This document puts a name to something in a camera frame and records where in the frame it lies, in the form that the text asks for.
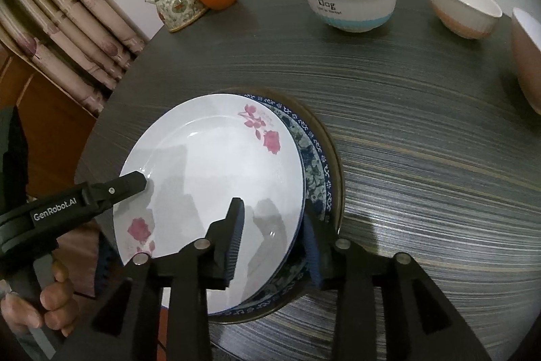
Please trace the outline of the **person's left hand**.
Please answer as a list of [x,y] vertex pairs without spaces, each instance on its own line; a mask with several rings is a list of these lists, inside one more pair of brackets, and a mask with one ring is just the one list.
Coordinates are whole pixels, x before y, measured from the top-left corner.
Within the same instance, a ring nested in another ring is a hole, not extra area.
[[1,300],[1,314],[14,334],[24,334],[29,329],[46,325],[52,331],[61,331],[67,337],[73,330],[79,315],[79,306],[73,297],[74,289],[68,268],[54,260],[51,266],[54,282],[40,293],[40,304],[45,312],[39,312],[14,290]]

